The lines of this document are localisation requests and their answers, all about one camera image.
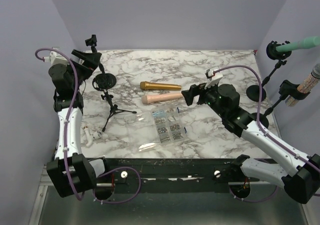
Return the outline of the black stand holding teal mic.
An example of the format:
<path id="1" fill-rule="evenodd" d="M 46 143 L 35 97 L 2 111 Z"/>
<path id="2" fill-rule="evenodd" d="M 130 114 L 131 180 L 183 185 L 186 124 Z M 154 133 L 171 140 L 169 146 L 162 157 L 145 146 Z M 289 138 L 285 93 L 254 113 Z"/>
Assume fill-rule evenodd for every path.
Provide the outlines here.
<path id="1" fill-rule="evenodd" d="M 271 41 L 266 47 L 266 55 L 271 60 L 277 60 L 277 63 L 274 65 L 273 70 L 270 72 L 268 76 L 266 76 L 261 85 L 264 87 L 270 80 L 271 76 L 275 73 L 277 69 L 281 66 L 284 66 L 287 63 L 287 58 L 292 54 L 291 51 L 279 52 L 277 51 L 277 47 L 282 45 L 289 44 L 289 41 L 285 41 L 284 43 L 278 43 L 277 41 Z M 246 96 L 254 102 L 258 102 L 260 95 L 260 88 L 258 85 L 251 85 L 246 89 Z"/>

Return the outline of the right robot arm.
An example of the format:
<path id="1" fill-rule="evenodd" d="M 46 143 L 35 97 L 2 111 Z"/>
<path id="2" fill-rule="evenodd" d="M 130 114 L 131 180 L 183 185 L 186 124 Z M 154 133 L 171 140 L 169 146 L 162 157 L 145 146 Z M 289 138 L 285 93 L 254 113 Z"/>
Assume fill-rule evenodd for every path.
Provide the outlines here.
<path id="1" fill-rule="evenodd" d="M 245 156 L 230 168 L 230 176 L 241 181 L 245 177 L 276 185 L 300 204 L 307 204 L 320 188 L 320 156 L 302 152 L 261 125 L 257 118 L 240 107 L 240 94 L 231 84 L 192 85 L 182 95 L 188 106 L 198 97 L 198 105 L 208 105 L 224 127 L 239 138 L 258 147 L 276 163 L 268 164 Z"/>

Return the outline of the black stand holding glitter mic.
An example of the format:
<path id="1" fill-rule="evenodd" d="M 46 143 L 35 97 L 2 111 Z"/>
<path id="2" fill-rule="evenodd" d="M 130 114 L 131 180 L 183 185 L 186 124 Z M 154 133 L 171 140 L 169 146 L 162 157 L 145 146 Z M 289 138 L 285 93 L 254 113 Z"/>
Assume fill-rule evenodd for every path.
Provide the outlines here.
<path id="1" fill-rule="evenodd" d="M 275 107 L 282 101 L 284 101 L 287 98 L 293 98 L 295 100 L 301 101 L 304 100 L 310 92 L 303 93 L 301 91 L 298 91 L 298 86 L 299 84 L 293 84 L 288 80 L 284 80 L 282 84 L 279 87 L 279 94 L 280 97 L 276 101 L 275 104 L 273 104 L 271 107 L 269 107 L 263 114 L 259 114 L 259 121 L 260 123 L 265 126 L 266 128 L 269 127 L 269 121 L 267 116 L 270 115 Z M 246 89 L 246 95 L 247 97 L 254 101 L 258 102 L 259 101 L 259 95 L 260 95 L 260 88 L 258 85 L 251 85 Z"/>

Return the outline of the pink microphone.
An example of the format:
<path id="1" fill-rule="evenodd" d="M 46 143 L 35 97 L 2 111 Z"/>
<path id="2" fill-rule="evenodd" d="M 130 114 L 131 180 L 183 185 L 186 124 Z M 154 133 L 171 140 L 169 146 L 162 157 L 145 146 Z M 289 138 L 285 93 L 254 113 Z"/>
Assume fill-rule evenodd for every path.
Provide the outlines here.
<path id="1" fill-rule="evenodd" d="M 181 99 L 184 96 L 181 92 L 178 93 L 163 93 L 163 94 L 157 94 L 157 95 L 143 95 L 141 97 L 141 102 L 145 105 L 151 104 L 151 103 L 157 103 L 157 102 L 164 102 L 164 101 L 170 101 L 170 100 L 176 100 Z"/>

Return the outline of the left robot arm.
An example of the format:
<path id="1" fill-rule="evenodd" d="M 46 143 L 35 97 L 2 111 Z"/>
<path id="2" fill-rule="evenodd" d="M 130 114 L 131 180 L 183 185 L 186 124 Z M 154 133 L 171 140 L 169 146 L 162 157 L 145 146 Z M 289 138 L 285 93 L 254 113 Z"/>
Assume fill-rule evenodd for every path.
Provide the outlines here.
<path id="1" fill-rule="evenodd" d="M 52 65 L 48 74 L 55 86 L 53 109 L 58 115 L 59 138 L 53 161 L 46 165 L 46 171 L 60 197 L 74 195 L 79 201 L 88 190 L 107 182 L 111 170 L 99 165 L 94 169 L 81 149 L 81 123 L 84 100 L 79 86 L 86 81 L 100 65 L 100 52 L 85 53 L 73 50 L 72 55 L 83 61 L 79 64 Z"/>

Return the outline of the teal microphone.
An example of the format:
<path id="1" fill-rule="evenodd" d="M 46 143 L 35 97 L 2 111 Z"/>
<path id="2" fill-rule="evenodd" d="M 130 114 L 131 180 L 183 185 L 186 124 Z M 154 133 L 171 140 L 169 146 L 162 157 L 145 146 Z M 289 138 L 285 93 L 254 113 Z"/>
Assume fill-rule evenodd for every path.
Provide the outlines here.
<path id="1" fill-rule="evenodd" d="M 304 49 L 312 49 L 320 45 L 320 37 L 319 36 L 311 36 L 299 40 L 297 42 L 286 43 L 284 45 L 280 45 L 276 47 L 276 51 L 279 53 L 286 53 L 295 50 L 304 50 Z"/>

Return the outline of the glitter microphone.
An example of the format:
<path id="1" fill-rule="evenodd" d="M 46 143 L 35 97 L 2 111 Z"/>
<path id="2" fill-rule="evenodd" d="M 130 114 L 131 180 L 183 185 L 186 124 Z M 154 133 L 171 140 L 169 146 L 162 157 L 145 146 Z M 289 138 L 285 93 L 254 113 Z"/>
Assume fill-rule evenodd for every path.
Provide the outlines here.
<path id="1" fill-rule="evenodd" d="M 298 85 L 295 95 L 290 95 L 285 104 L 288 107 L 294 107 L 299 101 L 304 100 L 310 91 L 320 82 L 320 64 L 316 64 L 308 77 Z"/>

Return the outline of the black tripod mic stand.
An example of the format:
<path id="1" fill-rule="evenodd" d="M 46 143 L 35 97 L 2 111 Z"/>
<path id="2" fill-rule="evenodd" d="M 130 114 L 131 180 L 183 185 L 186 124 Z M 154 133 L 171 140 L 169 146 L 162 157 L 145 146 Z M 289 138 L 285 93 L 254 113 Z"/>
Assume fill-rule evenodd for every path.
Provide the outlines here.
<path id="1" fill-rule="evenodd" d="M 100 73 L 96 75 L 92 80 L 92 86 L 95 90 L 102 92 L 101 95 L 102 100 L 106 101 L 110 107 L 109 116 L 106 119 L 106 122 L 102 128 L 102 132 L 104 133 L 108 122 L 111 117 L 120 113 L 132 113 L 137 114 L 136 111 L 119 109 L 118 105 L 113 103 L 112 99 L 114 98 L 113 95 L 109 94 L 108 90 L 113 88 L 117 83 L 116 77 L 111 73 Z"/>

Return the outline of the gold microphone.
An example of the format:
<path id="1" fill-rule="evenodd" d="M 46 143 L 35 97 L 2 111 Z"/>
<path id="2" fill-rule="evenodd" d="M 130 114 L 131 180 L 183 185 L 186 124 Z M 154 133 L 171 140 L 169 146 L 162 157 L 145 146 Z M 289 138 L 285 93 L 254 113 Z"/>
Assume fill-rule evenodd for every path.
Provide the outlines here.
<path id="1" fill-rule="evenodd" d="M 180 91 L 181 85 L 168 84 L 168 83 L 154 83 L 148 81 L 140 82 L 140 88 L 142 90 L 169 90 L 169 91 Z"/>

